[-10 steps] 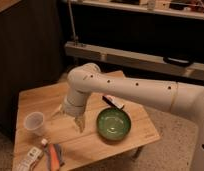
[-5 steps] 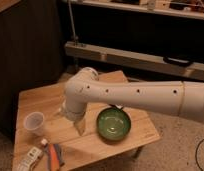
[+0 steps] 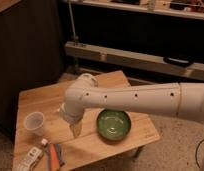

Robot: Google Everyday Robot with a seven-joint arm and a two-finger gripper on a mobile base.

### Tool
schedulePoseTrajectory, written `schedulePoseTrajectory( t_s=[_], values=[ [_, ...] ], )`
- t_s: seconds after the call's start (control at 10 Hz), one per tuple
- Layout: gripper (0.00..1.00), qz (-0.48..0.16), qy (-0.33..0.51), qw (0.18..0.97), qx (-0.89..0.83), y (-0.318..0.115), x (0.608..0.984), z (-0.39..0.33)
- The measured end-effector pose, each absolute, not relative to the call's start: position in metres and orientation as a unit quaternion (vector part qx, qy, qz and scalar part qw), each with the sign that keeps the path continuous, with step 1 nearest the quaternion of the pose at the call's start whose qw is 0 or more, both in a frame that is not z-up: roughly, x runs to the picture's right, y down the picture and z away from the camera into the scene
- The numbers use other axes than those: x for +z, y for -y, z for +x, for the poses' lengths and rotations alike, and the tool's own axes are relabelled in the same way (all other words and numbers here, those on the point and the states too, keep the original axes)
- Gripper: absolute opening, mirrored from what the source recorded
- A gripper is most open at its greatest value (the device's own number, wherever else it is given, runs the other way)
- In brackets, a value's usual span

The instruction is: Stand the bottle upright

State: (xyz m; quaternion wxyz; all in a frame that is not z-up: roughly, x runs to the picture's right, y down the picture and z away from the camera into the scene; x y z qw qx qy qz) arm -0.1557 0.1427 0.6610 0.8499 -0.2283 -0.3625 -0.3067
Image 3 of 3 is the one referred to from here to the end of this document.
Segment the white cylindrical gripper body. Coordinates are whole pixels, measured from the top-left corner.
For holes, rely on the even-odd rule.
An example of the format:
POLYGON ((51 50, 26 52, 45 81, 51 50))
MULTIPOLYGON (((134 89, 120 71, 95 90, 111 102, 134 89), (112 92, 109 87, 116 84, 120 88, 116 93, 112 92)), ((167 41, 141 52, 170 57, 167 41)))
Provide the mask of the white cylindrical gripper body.
POLYGON ((84 110, 82 108, 67 106, 63 103, 59 109, 60 116, 69 124, 76 124, 82 120, 84 110))

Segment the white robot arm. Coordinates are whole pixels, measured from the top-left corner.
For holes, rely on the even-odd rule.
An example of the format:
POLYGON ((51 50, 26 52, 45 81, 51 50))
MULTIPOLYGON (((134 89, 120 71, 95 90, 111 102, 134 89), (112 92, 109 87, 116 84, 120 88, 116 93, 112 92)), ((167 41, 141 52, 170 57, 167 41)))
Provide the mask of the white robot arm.
POLYGON ((66 89, 59 114, 75 125, 88 108, 178 117, 204 126, 204 83, 102 88, 93 75, 84 73, 66 89))

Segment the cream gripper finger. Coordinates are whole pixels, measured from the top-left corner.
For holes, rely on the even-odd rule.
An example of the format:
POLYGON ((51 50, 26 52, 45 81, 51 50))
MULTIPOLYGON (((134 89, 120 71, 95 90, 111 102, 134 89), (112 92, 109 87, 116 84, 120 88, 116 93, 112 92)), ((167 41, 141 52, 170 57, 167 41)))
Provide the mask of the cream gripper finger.
POLYGON ((77 134, 80 134, 82 131, 82 120, 77 123, 77 134))
POLYGON ((75 125, 70 124, 69 127, 70 127, 70 130, 71 130, 72 134, 73 134, 73 137, 77 137, 76 124, 75 125))

